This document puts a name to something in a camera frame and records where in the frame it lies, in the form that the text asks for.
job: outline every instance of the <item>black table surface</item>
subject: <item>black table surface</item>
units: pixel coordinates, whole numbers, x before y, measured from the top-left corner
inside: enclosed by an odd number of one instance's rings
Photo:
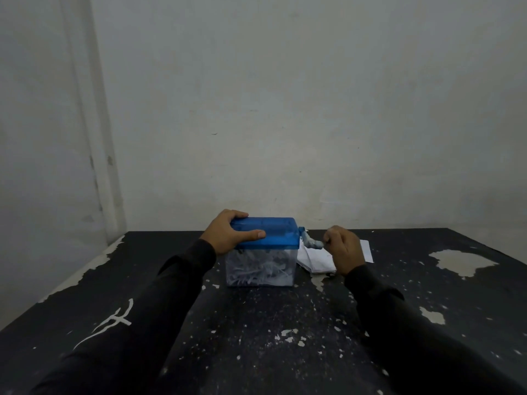
[[[446,228],[355,232],[370,241],[374,263],[368,265],[379,278],[400,289],[415,309],[441,312],[442,330],[527,387],[526,265]],[[310,231],[315,239],[322,234]],[[4,328],[0,394],[29,390],[199,235],[128,232],[109,262]],[[439,269],[429,256],[442,250],[478,254],[498,265],[462,280]],[[230,288],[225,267],[217,264],[205,275],[206,288],[188,313],[152,393],[394,393],[343,279],[323,283],[324,292],[319,292],[298,266],[294,287]],[[293,329],[298,332],[280,335]],[[293,341],[286,342],[290,336]],[[301,337],[305,346],[298,345]]]

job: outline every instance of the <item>black sleeve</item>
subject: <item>black sleeve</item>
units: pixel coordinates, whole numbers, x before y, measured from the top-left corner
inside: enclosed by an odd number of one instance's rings
[[[519,384],[412,310],[402,294],[383,285],[366,265],[345,280],[360,321],[402,393],[527,394]]]
[[[30,393],[146,392],[201,291],[204,273],[215,260],[214,248],[202,239],[183,255],[170,258],[141,296],[132,300],[128,314],[130,301],[116,313],[124,321],[110,320],[108,325],[114,326],[80,343]]]

